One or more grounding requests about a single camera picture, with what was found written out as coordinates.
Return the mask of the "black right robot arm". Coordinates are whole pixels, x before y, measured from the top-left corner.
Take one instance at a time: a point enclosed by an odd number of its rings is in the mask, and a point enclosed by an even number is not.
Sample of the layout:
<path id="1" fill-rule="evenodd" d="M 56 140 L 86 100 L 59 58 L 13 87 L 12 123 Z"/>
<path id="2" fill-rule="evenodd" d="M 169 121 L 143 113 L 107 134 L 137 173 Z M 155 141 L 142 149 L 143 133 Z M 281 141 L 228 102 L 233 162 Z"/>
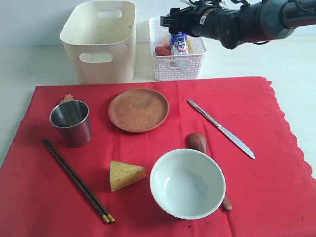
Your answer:
<path id="1" fill-rule="evenodd" d="M 316 23 L 314 0 L 262 0 L 250 4 L 236 0 L 229 9 L 222 0 L 189 1 L 188 7 L 172 8 L 160 18 L 170 33 L 218 40 L 227 49 L 243 43 L 266 44 L 289 37 L 296 28 Z"/>

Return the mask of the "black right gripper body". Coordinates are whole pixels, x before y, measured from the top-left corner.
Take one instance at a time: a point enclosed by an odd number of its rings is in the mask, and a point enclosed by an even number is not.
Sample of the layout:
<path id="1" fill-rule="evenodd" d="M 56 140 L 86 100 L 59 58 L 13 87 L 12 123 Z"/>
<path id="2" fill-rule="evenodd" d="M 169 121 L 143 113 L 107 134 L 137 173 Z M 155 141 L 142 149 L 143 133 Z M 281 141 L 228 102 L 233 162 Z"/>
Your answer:
<path id="1" fill-rule="evenodd" d="M 186 7 L 182 10 L 182 32 L 213 40 L 239 40 L 240 10 L 220 6 Z"/>

